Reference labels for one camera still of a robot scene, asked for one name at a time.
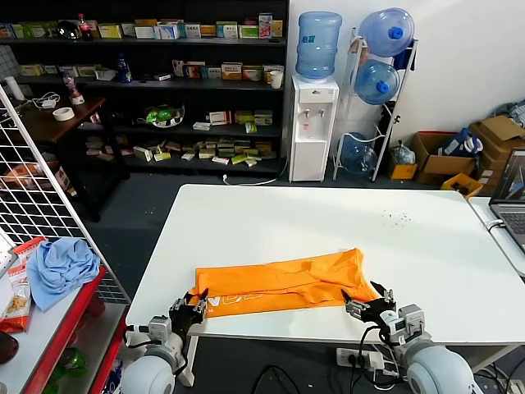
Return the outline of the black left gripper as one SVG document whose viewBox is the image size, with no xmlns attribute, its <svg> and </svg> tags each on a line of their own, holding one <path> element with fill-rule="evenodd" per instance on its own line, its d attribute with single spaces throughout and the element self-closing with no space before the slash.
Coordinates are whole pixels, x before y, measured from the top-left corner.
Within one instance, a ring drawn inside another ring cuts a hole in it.
<svg viewBox="0 0 525 394">
<path fill-rule="evenodd" d="M 201 324 L 204 320 L 208 307 L 208 288 L 199 294 L 196 305 L 191 305 L 193 297 L 194 296 L 187 291 L 182 297 L 175 300 L 169 310 L 171 331 L 179 337 L 186 337 L 193 325 Z"/>
</svg>

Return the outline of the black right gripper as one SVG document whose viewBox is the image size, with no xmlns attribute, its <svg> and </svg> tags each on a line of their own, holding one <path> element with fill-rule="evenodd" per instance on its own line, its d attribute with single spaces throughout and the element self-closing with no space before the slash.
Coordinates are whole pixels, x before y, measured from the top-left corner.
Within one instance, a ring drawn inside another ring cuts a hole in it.
<svg viewBox="0 0 525 394">
<path fill-rule="evenodd" d="M 395 312 L 396 302 L 393 290 L 386 289 L 382 284 L 374 281 L 370 281 L 370 283 L 381 298 L 363 303 L 353 300 L 345 290 L 341 290 L 345 310 L 352 317 L 361 319 L 364 323 L 384 324 L 381 314 L 384 312 Z"/>
</svg>

